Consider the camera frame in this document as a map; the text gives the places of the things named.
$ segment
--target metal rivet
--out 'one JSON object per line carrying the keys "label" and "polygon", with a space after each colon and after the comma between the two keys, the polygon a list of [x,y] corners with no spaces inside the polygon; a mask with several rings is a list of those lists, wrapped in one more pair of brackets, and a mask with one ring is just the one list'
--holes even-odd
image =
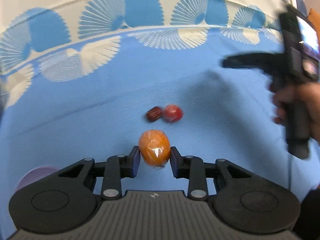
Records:
{"label": "metal rivet", "polygon": [[109,189],[106,189],[103,191],[103,194],[106,196],[106,197],[116,197],[119,195],[119,191],[117,191],[116,189],[114,188],[109,188]]}
{"label": "metal rivet", "polygon": [[195,189],[195,190],[191,191],[190,194],[191,194],[191,196],[196,197],[196,198],[202,198],[207,195],[207,193],[201,189]]}

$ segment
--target fabric surface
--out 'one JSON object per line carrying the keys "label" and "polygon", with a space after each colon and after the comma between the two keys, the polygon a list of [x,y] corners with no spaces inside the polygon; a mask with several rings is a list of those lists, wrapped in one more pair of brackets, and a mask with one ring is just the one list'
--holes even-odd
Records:
{"label": "fabric surface", "polygon": [[[0,18],[4,238],[14,232],[9,199],[26,172],[128,154],[149,129],[163,130],[182,155],[226,158],[289,186],[283,129],[271,121],[269,78],[220,66],[226,55],[283,50],[277,19],[283,0],[10,1]],[[145,121],[146,111],[169,103],[183,109],[181,121]],[[306,181],[320,181],[319,163],[303,165]],[[173,178],[170,165],[155,171],[143,161],[137,178],[122,181],[124,191],[187,184]],[[208,187],[214,194],[211,180]]]}

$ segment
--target gray textured plate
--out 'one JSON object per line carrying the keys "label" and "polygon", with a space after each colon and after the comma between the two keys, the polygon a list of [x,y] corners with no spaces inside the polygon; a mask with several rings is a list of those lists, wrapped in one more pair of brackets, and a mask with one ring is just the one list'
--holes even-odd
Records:
{"label": "gray textured plate", "polygon": [[128,191],[120,200],[105,201],[83,226],[56,235],[19,230],[11,240],[297,240],[284,231],[250,235],[216,218],[207,203],[186,198],[182,191]]}

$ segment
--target plastic wrap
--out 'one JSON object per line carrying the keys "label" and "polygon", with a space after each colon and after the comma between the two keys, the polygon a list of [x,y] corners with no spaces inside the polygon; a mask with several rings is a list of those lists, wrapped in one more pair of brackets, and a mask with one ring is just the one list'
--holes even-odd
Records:
{"label": "plastic wrap", "polygon": [[163,131],[145,131],[139,138],[138,146],[148,165],[155,168],[165,167],[170,158],[171,148],[168,137]]}

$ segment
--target red fruit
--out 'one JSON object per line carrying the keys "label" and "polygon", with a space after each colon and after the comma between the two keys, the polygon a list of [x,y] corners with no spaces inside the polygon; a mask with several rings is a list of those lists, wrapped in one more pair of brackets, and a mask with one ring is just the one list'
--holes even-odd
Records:
{"label": "red fruit", "polygon": [[163,111],[163,118],[167,122],[177,122],[183,117],[181,108],[177,105],[168,105]]}

